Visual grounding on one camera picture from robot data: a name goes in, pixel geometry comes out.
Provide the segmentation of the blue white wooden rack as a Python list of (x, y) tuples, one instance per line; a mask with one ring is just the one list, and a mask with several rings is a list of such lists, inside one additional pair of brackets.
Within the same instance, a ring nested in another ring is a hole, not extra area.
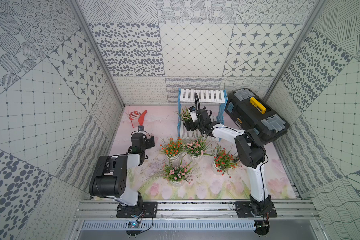
[(213, 125), (224, 124), (223, 112), (228, 97), (225, 90), (179, 89), (177, 125), (178, 136), (182, 139), (208, 137), (213, 135)]

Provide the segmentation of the orange flower pot rear left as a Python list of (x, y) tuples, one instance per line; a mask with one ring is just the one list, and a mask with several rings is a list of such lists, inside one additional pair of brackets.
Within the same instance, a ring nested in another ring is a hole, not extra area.
[(183, 151), (184, 142), (180, 137), (177, 139), (169, 138), (167, 142), (163, 142), (160, 145), (160, 152), (164, 154), (169, 160), (175, 160), (179, 158)]

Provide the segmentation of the black plastic toolbox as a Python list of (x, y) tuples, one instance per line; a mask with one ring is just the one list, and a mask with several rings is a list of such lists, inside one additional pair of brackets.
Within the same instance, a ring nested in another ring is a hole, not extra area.
[(250, 89), (229, 93), (225, 112), (242, 130), (253, 130), (264, 145), (288, 132), (290, 124)]

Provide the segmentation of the pink flower pot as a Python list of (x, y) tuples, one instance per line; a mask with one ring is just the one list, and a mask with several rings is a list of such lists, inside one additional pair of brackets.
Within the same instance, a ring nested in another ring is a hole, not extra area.
[(183, 150), (193, 159), (198, 159), (202, 156), (209, 156), (209, 142), (203, 137), (197, 137), (190, 142), (185, 143)]
[(181, 108), (179, 117), (180, 117), (180, 120), (183, 121), (184, 123), (192, 123), (193, 122), (193, 119), (191, 117), (189, 109), (187, 109), (187, 108)]
[(162, 167), (161, 177), (171, 183), (190, 183), (192, 181), (192, 162), (180, 162), (179, 165), (165, 163)]

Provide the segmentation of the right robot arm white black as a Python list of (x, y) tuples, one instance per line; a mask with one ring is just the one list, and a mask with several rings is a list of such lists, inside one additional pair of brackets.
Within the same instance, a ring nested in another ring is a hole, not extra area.
[(237, 130), (212, 121), (206, 109), (188, 109), (192, 126), (202, 135), (226, 140), (235, 144), (240, 162), (249, 170), (251, 184), (250, 207), (254, 216), (260, 216), (272, 203), (266, 186), (266, 150), (257, 134), (252, 130)]

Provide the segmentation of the red flower pot right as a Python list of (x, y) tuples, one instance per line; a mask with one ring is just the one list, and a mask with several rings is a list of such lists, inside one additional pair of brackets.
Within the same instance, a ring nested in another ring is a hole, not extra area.
[(215, 170), (217, 174), (231, 178), (230, 172), (241, 168), (239, 165), (239, 158), (231, 154), (231, 151), (221, 145), (213, 147), (212, 154), (214, 158), (212, 169)]

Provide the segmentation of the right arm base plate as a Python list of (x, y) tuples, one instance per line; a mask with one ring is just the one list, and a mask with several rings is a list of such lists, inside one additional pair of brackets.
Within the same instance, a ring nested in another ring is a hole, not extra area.
[(233, 209), (238, 218), (276, 218), (276, 208), (272, 202), (256, 204), (249, 201), (234, 202)]

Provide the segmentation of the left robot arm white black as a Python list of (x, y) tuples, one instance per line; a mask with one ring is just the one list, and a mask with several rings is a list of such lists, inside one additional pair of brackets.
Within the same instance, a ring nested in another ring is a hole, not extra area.
[(143, 199), (139, 192), (127, 186), (129, 169), (141, 166), (148, 156), (146, 150), (155, 147), (155, 138), (146, 131), (134, 131), (126, 154), (101, 156), (98, 158), (89, 184), (93, 197), (109, 198), (123, 207), (142, 208)]

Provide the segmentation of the aluminium rail frame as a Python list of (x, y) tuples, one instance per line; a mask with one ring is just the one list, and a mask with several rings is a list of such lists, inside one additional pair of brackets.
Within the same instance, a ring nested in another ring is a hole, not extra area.
[[(236, 205), (235, 200), (163, 200), (144, 213), (145, 218), (154, 220), (318, 220), (319, 213), (310, 200), (273, 200), (270, 214), (255, 217), (248, 208)], [(120, 213), (115, 201), (81, 201), (74, 214), (74, 220), (135, 220)]]

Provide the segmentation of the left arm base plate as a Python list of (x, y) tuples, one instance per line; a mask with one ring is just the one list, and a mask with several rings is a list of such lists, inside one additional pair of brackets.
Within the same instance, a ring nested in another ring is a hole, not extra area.
[(136, 206), (124, 206), (119, 204), (117, 207), (117, 218), (155, 218), (157, 216), (158, 202), (138, 202)]

